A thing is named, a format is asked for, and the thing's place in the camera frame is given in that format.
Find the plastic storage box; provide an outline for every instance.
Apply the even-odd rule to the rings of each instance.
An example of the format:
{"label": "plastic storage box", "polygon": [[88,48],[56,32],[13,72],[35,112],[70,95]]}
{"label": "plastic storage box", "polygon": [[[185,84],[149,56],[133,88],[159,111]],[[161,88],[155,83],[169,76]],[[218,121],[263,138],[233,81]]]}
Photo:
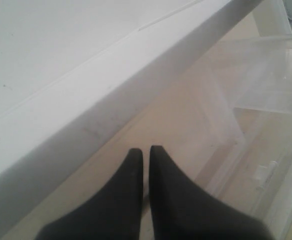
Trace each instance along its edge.
{"label": "plastic storage box", "polygon": [[[283,239],[292,221],[292,36],[220,42],[176,80],[3,240],[31,239],[91,197],[132,147],[143,150],[146,196],[151,145]],[[152,237],[146,207],[141,239]]]}

